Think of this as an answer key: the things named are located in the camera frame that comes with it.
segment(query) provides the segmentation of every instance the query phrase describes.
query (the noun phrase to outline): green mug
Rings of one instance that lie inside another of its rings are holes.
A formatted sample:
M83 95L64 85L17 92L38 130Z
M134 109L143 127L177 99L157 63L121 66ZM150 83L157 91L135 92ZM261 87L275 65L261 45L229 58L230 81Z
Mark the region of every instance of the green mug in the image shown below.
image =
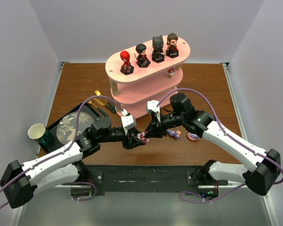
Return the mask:
M45 147L48 147L54 138L50 131L41 123L32 125L27 134L30 139L37 141L40 145Z

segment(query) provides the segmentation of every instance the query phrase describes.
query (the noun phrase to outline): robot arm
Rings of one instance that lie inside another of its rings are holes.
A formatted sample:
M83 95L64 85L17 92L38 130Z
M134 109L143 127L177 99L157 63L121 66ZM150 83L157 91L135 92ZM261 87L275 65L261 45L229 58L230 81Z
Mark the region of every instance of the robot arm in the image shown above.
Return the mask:
M123 148L132 149L145 145L138 138L141 133L135 128L132 115L122 117L122 127L111 128L109 117L99 117L84 133L80 134L69 150L70 143L39 159L19 164L11 162L0 181L3 187L20 173L30 169L4 189L4 194L11 206L17 208L30 201L34 194L48 188L72 182L87 181L89 172L81 159L94 154L100 149L100 143L122 142Z
M151 114L152 120L145 130L145 138L161 138L167 135L167 129L183 126L188 132L223 148L242 163L241 165L224 164L210 160L202 168L193 172L191 177L202 179L204 182L221 179L236 181L246 184L249 189L259 195L267 194L280 175L280 170L266 159L258 156L258 153L281 165L280 154L276 150L266 151L256 147L222 125L224 133L212 115L205 111L195 110L190 99L183 93L171 96L170 102L173 112L168 115L162 115L157 107L158 101L148 102L147 112ZM230 136L244 146L233 141ZM254 150L255 154L251 153L247 147Z

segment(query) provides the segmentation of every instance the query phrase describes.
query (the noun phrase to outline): wall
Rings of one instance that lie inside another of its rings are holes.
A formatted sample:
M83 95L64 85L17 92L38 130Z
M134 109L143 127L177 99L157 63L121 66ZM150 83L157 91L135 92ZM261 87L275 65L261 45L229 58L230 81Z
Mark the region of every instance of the wall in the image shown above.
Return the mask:
M175 32L187 62L229 62L263 0L30 0L59 60L106 62L153 36Z
M278 150L283 166L283 0L265 0L229 71L250 142ZM283 184L271 194L283 226Z
M0 179L9 162L35 158L27 130L46 123L58 79L58 58L28 0L0 0ZM11 212L0 211L0 226Z

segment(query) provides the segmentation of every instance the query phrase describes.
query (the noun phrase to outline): wooden table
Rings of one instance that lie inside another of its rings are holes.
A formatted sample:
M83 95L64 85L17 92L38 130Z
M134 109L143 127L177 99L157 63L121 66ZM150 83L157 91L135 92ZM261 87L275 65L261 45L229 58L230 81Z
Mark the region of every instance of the wooden table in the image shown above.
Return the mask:
M183 64L184 77L179 88L191 88L205 95L214 106L221 122L232 132L241 136L232 98L221 64ZM111 97L110 83L105 72L105 64L65 64L48 125L70 111L73 107L93 96L98 89L101 94ZM185 91L196 109L212 113L208 104L196 94ZM112 126L121 125L120 117L106 108L101 107L112 120ZM137 120L137 129L144 131L150 121L150 116ZM151 138L144 146L125 150L121 143L104 143L101 149L83 159L85 164L115 164L115 165L203 165L210 159L224 163L239 163L235 158L215 144L199 139L189 141L186 130L178 127L181 137L163 139ZM40 150L39 156L45 155Z

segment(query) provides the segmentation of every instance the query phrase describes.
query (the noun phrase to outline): shelf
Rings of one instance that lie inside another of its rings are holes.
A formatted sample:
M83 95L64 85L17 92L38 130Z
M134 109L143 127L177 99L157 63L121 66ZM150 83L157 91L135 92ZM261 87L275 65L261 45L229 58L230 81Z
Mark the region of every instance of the shelf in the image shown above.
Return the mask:
M177 48L179 50L179 56L176 58L170 58L166 56L166 38L167 36L163 36L164 39L164 55L165 55L165 60L164 62L161 63L155 63L151 60L151 55L153 51L152 47L152 40L144 42L144 44L147 46L146 54L148 59L151 61L151 64L147 68L140 68L136 64L136 59L134 54L137 53L135 51L135 46L125 49L129 54L130 54L130 63L132 66L134 66L134 72L129 75L124 75L120 72L121 65L124 63L120 57L120 52L117 52L113 54L111 57L106 62L105 69L108 77L116 82L116 83L130 83L130 82L137 82L142 79L145 79L147 76L151 76L154 74L157 74L159 72L165 71L168 68L176 65L180 65L183 63L190 55L190 46L189 44L182 38L178 37L177 41Z
M158 100L160 101L164 96L165 94L167 94L168 92L170 92L171 90L173 89L170 89L168 91L165 91L165 92L162 92L158 95L155 95L153 96L152 98L149 98L149 99L146 99L146 100L143 100L135 105L121 105L124 109L127 110L128 113L130 113L131 115L133 115L136 119L140 118L140 117L143 117L145 115L147 115L146 113L146 104L147 104L147 101L150 101L150 100ZM164 107L164 106L167 106L170 104L170 97L174 94L178 93L177 91L172 93L171 95L169 95L161 104L160 104L160 108ZM117 111L117 114L119 116L123 116L121 114L121 112L118 110Z
M119 94L114 96L111 89L111 95L121 104L132 105L177 86L182 79L182 69L175 71L172 78L168 78L168 73L165 70L155 76L150 76L147 79L133 84L118 84Z

